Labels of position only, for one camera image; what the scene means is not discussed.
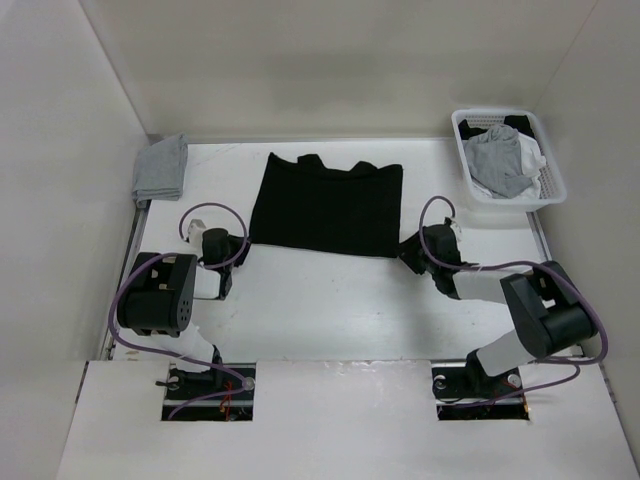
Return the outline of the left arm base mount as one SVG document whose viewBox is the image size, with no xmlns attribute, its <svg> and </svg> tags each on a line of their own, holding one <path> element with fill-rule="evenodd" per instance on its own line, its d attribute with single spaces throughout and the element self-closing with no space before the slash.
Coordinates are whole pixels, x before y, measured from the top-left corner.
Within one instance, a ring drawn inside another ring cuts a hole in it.
<svg viewBox="0 0 640 480">
<path fill-rule="evenodd" d="M 255 389 L 246 389 L 235 375 L 210 369 L 186 372 L 173 366 L 163 389 L 162 421 L 249 422 L 253 420 Z"/>
</svg>

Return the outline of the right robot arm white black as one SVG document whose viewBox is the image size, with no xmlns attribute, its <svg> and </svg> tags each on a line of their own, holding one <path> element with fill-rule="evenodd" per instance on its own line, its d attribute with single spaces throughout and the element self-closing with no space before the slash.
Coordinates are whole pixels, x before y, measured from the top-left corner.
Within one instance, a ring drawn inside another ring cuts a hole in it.
<svg viewBox="0 0 640 480">
<path fill-rule="evenodd" d="M 552 356 L 598 333 L 594 314 L 554 261 L 491 269 L 464 262 L 452 220 L 421 228 L 398 247 L 415 274 L 429 274 L 438 292 L 453 300 L 504 305 L 513 329 L 471 351 L 462 367 L 439 370 L 433 390 L 440 400 L 493 400 L 519 391 L 517 369 Z"/>
</svg>

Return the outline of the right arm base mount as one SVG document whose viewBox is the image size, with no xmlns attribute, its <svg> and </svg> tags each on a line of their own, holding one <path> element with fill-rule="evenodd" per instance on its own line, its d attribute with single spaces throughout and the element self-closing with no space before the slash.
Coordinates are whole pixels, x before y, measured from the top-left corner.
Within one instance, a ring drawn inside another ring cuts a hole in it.
<svg viewBox="0 0 640 480">
<path fill-rule="evenodd" d="M 497 400 L 521 389 L 522 379 L 517 368 L 497 377 L 487 377 L 479 386 L 472 385 L 463 361 L 436 362 L 431 371 L 439 420 L 529 420 L 524 395 Z"/>
</svg>

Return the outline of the black tank top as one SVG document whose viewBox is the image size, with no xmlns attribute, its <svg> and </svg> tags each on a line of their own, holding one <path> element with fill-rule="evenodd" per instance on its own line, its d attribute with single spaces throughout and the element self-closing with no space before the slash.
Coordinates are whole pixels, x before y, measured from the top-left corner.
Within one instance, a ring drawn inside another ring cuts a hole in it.
<svg viewBox="0 0 640 480">
<path fill-rule="evenodd" d="M 252 211 L 253 243 L 362 257 L 394 258 L 403 167 L 365 161 L 326 167 L 316 154 L 267 159 Z"/>
</svg>

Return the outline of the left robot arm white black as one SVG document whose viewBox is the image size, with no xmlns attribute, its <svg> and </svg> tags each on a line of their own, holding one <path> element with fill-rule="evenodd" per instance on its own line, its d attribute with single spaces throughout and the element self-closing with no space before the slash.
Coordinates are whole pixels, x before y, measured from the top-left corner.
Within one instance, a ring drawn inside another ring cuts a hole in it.
<svg viewBox="0 0 640 480">
<path fill-rule="evenodd" d="M 192 320 L 194 302 L 226 299 L 232 271 L 244 263 L 250 240 L 197 221 L 188 228 L 187 243 L 194 253 L 138 254 L 111 307 L 110 330 L 130 349 L 175 359 L 178 382 L 190 383 L 200 397 L 210 399 L 221 393 L 231 371 Z"/>
</svg>

